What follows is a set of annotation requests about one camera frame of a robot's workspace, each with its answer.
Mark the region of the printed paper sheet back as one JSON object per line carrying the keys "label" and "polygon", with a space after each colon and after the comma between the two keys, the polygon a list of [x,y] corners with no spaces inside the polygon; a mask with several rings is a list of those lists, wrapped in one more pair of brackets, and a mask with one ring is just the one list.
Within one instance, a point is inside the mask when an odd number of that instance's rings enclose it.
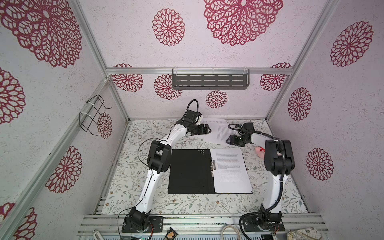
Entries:
{"label": "printed paper sheet back", "polygon": [[237,134],[236,131],[228,128],[229,123],[224,119],[206,119],[202,120],[202,123],[207,124],[212,132],[207,135],[198,135],[197,138],[207,143],[226,145],[227,139]]}

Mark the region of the printed paper sheet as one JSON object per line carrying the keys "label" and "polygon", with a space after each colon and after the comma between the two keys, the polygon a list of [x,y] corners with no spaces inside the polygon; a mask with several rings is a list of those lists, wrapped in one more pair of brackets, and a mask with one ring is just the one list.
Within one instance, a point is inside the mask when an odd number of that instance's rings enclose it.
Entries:
{"label": "printed paper sheet", "polygon": [[202,123],[207,124],[212,132],[207,135],[198,135],[197,138],[207,143],[226,145],[227,139],[237,134],[236,131],[228,128],[229,123],[224,119],[206,119],[202,120]]}
{"label": "printed paper sheet", "polygon": [[211,149],[215,161],[214,189],[218,194],[252,194],[241,149]]}

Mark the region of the blue black folder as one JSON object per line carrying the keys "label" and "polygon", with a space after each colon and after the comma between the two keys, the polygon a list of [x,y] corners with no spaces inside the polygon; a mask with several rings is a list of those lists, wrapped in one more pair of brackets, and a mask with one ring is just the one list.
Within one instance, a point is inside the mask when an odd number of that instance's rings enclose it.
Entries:
{"label": "blue black folder", "polygon": [[169,194],[217,194],[209,149],[173,150]]}

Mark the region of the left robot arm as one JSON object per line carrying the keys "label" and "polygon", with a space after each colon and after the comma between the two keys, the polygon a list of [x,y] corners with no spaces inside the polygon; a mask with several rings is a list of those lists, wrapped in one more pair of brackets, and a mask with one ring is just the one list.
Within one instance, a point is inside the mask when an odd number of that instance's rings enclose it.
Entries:
{"label": "left robot arm", "polygon": [[147,178],[137,203],[121,212],[130,211],[125,217],[125,226],[131,226],[143,232],[150,224],[153,198],[158,183],[164,172],[171,165],[173,146],[188,133],[195,135],[208,135],[212,132],[209,125],[202,124],[203,115],[198,110],[186,110],[184,115],[171,127],[168,136],[164,139],[154,138],[151,142],[147,157]]}

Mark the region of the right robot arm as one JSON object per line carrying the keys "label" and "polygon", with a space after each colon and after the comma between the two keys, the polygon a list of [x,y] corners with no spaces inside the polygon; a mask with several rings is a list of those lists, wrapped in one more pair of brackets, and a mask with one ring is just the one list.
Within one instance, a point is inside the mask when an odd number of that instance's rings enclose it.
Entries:
{"label": "right robot arm", "polygon": [[261,159],[264,160],[265,169],[268,172],[268,191],[261,204],[260,210],[248,213],[240,218],[240,223],[257,218],[262,223],[263,217],[280,217],[282,213],[281,199],[285,182],[291,171],[295,168],[295,160],[292,145],[289,140],[282,140],[267,133],[256,131],[253,123],[229,124],[228,128],[237,131],[237,135],[231,135],[226,143],[232,146],[245,147],[253,144],[260,150],[264,150]]}

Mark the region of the metal folder clip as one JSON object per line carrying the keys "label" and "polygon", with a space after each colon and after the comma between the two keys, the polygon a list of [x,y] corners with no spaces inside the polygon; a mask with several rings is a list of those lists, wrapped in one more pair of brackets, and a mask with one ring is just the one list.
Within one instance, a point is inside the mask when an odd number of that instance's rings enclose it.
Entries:
{"label": "metal folder clip", "polygon": [[215,169],[216,169],[215,161],[211,160],[211,176],[212,176],[212,178],[214,178],[214,171],[215,171]]}

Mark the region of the pink plush toy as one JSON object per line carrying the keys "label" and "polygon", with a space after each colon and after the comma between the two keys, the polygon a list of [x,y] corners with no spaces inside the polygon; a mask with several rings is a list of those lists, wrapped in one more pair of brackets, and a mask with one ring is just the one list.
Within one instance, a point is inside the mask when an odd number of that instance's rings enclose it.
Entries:
{"label": "pink plush toy", "polygon": [[264,148],[257,146],[257,147],[255,147],[255,152],[260,159],[263,160],[265,158],[265,149]]}

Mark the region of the patterned cloth bag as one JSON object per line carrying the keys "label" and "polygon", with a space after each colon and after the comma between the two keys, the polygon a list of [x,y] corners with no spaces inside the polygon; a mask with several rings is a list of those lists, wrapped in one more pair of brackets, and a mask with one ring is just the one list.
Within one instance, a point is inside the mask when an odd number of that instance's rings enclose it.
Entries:
{"label": "patterned cloth bag", "polygon": [[321,233],[315,228],[306,228],[287,233],[287,240],[322,240]]}

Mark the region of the grey wall shelf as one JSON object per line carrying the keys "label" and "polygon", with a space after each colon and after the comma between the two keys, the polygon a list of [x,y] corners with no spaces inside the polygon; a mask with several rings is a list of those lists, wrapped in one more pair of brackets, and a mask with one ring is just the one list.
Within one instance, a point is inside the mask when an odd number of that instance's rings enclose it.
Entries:
{"label": "grey wall shelf", "polygon": [[245,90],[250,86],[249,70],[242,71],[178,71],[172,69],[175,90]]}

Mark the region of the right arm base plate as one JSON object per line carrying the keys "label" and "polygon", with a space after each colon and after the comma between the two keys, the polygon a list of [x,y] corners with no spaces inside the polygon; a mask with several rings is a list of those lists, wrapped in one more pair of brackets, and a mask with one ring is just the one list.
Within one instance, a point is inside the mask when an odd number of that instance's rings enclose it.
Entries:
{"label": "right arm base plate", "polygon": [[284,232],[282,212],[266,212],[243,219],[246,232]]}

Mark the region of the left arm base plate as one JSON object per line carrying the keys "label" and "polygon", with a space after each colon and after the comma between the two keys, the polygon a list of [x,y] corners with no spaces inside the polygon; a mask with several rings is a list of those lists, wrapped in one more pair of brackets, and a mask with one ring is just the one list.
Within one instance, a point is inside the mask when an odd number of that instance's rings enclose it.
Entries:
{"label": "left arm base plate", "polygon": [[163,225],[163,216],[152,216],[133,208],[124,218],[122,233],[161,233]]}

